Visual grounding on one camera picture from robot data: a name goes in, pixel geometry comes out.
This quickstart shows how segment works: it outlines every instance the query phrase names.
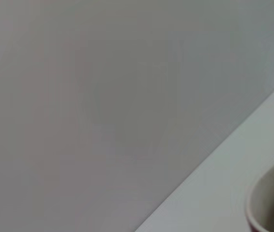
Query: mug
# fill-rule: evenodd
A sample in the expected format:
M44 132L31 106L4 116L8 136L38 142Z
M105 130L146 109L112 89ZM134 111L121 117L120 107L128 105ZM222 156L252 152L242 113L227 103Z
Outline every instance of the mug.
M252 232L274 232L274 166L251 187L245 215Z

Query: gray wall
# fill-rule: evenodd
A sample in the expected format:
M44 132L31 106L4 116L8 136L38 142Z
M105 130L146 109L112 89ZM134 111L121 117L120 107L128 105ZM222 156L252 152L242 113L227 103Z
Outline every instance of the gray wall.
M0 231L133 231L274 90L274 0L77 2L0 0Z

